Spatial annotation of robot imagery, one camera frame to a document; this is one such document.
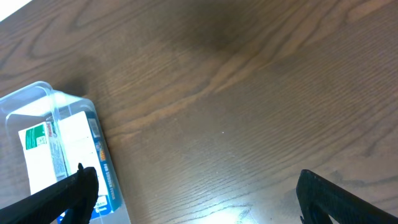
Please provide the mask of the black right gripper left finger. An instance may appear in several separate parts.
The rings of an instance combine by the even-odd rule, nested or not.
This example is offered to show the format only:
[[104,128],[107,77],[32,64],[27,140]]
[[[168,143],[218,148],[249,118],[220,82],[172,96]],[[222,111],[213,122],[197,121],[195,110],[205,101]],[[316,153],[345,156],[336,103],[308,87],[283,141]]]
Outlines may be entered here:
[[75,174],[23,200],[1,209],[1,223],[89,223],[98,199],[94,167],[78,165]]

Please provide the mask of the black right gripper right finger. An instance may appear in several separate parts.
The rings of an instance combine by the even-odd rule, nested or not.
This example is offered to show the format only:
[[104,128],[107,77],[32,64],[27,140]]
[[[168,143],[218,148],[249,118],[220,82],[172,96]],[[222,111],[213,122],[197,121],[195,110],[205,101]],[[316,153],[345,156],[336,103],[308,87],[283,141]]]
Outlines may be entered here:
[[362,200],[350,192],[303,169],[296,194],[305,224],[329,223],[397,223],[397,217]]

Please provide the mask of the white green Panadol box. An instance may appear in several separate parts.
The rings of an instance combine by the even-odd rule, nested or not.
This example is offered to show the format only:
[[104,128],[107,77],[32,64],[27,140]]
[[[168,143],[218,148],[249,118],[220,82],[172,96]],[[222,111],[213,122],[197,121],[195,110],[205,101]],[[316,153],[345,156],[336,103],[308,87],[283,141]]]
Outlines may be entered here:
[[53,122],[36,124],[20,130],[18,135],[32,195],[68,177],[63,149]]

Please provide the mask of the blue white medicine box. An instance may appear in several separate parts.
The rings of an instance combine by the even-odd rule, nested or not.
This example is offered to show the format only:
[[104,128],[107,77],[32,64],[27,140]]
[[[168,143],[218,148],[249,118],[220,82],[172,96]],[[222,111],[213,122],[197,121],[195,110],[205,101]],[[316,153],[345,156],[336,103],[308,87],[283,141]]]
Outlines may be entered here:
[[70,170],[76,172],[81,164],[94,167],[97,173],[98,199],[90,223],[121,223],[123,196],[96,113],[81,111],[58,125]]

